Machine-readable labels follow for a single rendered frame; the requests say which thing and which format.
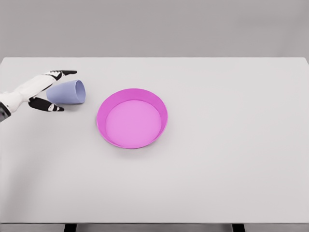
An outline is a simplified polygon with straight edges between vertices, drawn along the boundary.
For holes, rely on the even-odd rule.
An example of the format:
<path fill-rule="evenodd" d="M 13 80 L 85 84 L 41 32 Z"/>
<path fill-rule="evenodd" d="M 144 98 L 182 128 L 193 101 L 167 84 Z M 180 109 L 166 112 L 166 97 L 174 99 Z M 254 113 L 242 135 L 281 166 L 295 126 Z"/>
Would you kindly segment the lavender plastic cup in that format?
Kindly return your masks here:
<path fill-rule="evenodd" d="M 86 99 L 86 91 L 82 81 L 73 80 L 48 88 L 46 96 L 55 104 L 82 104 Z"/>

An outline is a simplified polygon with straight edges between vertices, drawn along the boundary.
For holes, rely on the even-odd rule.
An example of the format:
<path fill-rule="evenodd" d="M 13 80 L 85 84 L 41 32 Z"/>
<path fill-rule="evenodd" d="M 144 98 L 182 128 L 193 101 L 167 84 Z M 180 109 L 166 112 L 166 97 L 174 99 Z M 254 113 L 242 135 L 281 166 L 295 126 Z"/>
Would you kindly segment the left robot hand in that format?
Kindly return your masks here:
<path fill-rule="evenodd" d="M 57 106 L 55 103 L 51 103 L 48 100 L 38 98 L 37 95 L 51 87 L 63 76 L 76 73 L 77 71 L 74 70 L 57 70 L 33 77 L 14 90 L 14 92 L 16 92 L 21 98 L 18 106 L 26 102 L 31 108 L 37 110 L 45 112 L 63 112 L 63 107 Z"/>

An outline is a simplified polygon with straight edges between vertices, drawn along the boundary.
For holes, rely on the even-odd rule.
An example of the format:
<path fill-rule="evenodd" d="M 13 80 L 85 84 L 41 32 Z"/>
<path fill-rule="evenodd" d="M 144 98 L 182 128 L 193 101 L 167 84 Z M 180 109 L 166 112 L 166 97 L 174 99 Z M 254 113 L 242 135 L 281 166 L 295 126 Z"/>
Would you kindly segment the pink round plate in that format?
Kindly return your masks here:
<path fill-rule="evenodd" d="M 96 125 L 110 144 L 138 149 L 156 141 L 168 124 L 168 110 L 154 93 L 140 88 L 120 90 L 103 101 Z"/>

